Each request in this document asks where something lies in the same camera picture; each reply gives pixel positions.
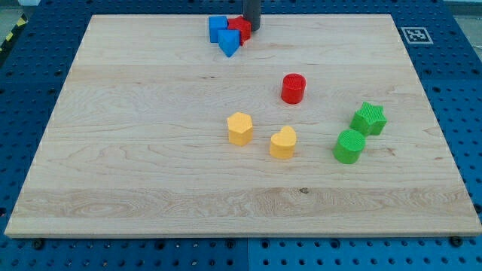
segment red block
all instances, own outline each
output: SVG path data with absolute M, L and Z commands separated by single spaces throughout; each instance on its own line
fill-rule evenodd
M 239 43 L 241 45 L 251 38 L 251 23 L 247 20 L 244 20 L 243 16 L 239 16 L 234 19 L 227 19 L 227 28 L 239 30 Z
M 304 88 L 307 81 L 303 75 L 289 74 L 283 78 L 283 88 L 281 90 L 281 99 L 288 104 L 297 104 L 301 102 L 304 95 Z

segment yellow heart-shaped block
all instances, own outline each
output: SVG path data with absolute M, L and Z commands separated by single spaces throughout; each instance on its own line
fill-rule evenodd
M 270 154 L 278 159 L 293 157 L 296 145 L 296 132 L 291 126 L 284 126 L 281 131 L 271 136 Z

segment blue block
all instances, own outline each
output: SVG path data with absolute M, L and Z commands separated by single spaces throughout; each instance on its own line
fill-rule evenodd
M 219 30 L 219 47 L 226 54 L 231 57 L 239 48 L 239 30 Z
M 210 16 L 209 17 L 209 40 L 212 43 L 218 42 L 218 31 L 227 29 L 226 16 Z

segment red cylinder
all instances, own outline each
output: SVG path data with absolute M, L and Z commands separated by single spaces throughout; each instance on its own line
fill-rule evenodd
M 303 75 L 289 74 L 283 78 L 283 88 L 281 90 L 281 99 L 288 104 L 297 104 L 301 102 L 304 95 L 304 88 L 307 81 Z

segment green star-shaped block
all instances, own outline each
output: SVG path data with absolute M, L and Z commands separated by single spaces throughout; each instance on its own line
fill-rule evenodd
M 360 110 L 355 112 L 350 128 L 359 131 L 364 136 L 378 136 L 386 124 L 383 116 L 383 106 L 363 102 Z

